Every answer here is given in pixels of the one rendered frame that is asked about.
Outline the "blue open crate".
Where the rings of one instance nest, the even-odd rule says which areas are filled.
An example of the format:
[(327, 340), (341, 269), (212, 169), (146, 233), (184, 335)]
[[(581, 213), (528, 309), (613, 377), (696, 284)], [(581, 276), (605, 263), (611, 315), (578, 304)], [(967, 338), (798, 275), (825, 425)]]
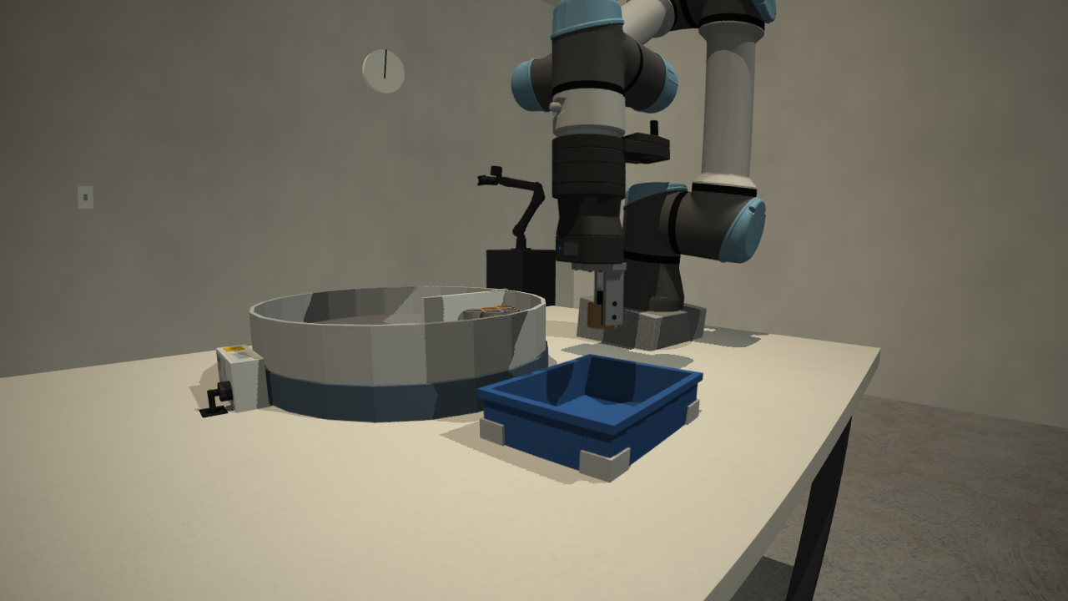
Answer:
[(480, 438), (613, 483), (697, 420), (703, 379), (702, 371), (581, 355), (477, 388)]

